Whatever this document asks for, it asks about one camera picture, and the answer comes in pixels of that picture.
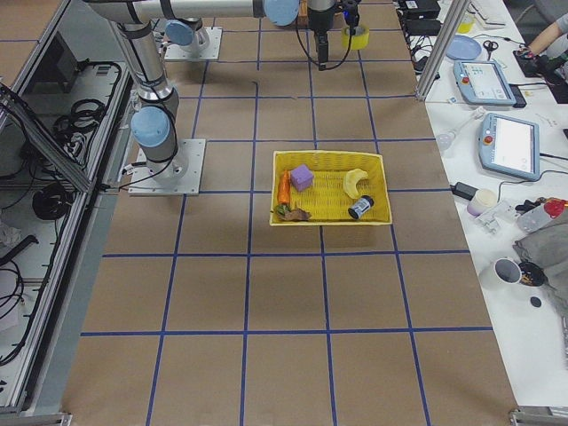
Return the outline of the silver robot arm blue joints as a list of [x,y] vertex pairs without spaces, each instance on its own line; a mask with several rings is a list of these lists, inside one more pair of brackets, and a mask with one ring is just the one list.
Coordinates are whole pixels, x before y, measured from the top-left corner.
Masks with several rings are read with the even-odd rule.
[[175,114],[178,93],[166,76],[151,20],[176,20],[193,29],[202,18],[267,18],[287,25],[296,18],[297,1],[89,1],[114,31],[137,84],[140,111],[131,119],[131,132],[146,156],[146,165],[165,171],[178,153]]

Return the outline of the person hand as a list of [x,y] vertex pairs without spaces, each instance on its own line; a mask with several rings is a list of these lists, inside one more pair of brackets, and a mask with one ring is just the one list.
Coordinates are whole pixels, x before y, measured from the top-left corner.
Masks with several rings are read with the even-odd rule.
[[564,54],[552,59],[546,55],[538,55],[533,58],[537,75],[552,75],[558,68],[562,67],[566,61],[567,56]]

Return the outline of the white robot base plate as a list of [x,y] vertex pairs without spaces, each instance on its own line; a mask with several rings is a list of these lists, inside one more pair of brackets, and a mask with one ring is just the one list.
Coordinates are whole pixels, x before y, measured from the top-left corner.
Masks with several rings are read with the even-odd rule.
[[181,139],[177,155],[165,171],[156,177],[160,168],[156,163],[135,168],[132,173],[133,185],[127,190],[137,196],[192,195],[200,192],[206,140],[204,138]]

